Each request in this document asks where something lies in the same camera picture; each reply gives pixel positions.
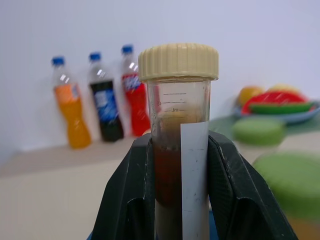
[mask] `white wall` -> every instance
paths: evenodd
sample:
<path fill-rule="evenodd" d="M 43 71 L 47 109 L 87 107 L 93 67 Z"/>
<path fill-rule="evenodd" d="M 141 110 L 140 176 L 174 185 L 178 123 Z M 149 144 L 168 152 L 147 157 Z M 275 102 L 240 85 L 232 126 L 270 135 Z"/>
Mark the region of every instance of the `white wall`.
<path fill-rule="evenodd" d="M 0 161 L 15 151 L 67 142 L 50 80 L 54 55 L 65 55 L 80 82 L 95 139 L 88 54 L 103 53 L 120 91 L 118 62 L 126 43 L 137 53 L 174 42 L 217 48 L 211 118 L 228 115 L 248 84 L 290 83 L 319 97 L 319 9 L 316 0 L 1 0 Z M 117 98 L 122 101 L 120 93 Z"/>

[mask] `white paper strip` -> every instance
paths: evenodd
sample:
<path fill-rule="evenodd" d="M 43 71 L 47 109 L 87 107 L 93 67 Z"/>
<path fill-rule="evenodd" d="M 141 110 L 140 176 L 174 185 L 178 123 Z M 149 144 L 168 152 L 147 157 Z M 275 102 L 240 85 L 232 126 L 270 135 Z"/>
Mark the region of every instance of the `white paper strip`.
<path fill-rule="evenodd" d="M 181 124 L 183 240 L 209 240 L 207 149 L 209 122 Z"/>

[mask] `toy watermelon slice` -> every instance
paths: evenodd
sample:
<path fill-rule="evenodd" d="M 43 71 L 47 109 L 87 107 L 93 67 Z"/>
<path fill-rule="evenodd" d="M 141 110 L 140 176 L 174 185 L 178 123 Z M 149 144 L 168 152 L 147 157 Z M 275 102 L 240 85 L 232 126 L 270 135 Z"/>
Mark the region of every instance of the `toy watermelon slice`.
<path fill-rule="evenodd" d="M 254 114 L 296 114 L 308 112 L 313 106 L 312 102 L 306 103 L 252 103 L 249 108 Z"/>
<path fill-rule="evenodd" d="M 252 97 L 246 104 L 242 107 L 242 114 L 251 114 L 250 105 L 251 104 L 302 104 L 307 103 L 307 98 L 299 93 L 286 92 L 286 91 L 272 91 L 266 92 L 257 96 Z"/>

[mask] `orange liquid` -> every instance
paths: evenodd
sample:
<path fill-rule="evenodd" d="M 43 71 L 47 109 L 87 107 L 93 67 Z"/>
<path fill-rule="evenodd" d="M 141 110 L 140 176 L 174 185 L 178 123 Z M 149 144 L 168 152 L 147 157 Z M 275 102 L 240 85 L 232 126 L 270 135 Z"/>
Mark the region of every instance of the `orange liquid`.
<path fill-rule="evenodd" d="M 74 149 L 85 148 L 91 144 L 91 137 L 82 118 L 80 97 L 71 102 L 60 102 L 59 108 L 67 121 L 67 136 L 69 144 Z"/>

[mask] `plastic bottle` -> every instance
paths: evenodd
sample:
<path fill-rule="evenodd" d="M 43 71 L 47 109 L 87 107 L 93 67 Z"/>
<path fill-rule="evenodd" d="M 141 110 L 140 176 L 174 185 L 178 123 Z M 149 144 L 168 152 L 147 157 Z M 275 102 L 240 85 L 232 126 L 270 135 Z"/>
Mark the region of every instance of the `plastic bottle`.
<path fill-rule="evenodd" d="M 124 130 L 117 109 L 113 78 L 104 69 L 99 52 L 91 53 L 89 60 L 90 88 L 99 117 L 101 136 L 105 142 L 115 142 L 124 138 Z"/>
<path fill-rule="evenodd" d="M 52 59 L 54 93 L 61 113 L 67 122 L 67 137 L 74 149 L 85 148 L 91 137 L 82 117 L 82 103 L 78 84 L 65 68 L 63 56 Z"/>
<path fill-rule="evenodd" d="M 139 137 L 150 129 L 150 120 L 146 113 L 146 88 L 139 81 L 138 64 L 134 61 L 132 45 L 122 47 L 122 85 L 127 100 L 131 105 L 131 124 L 133 135 Z"/>

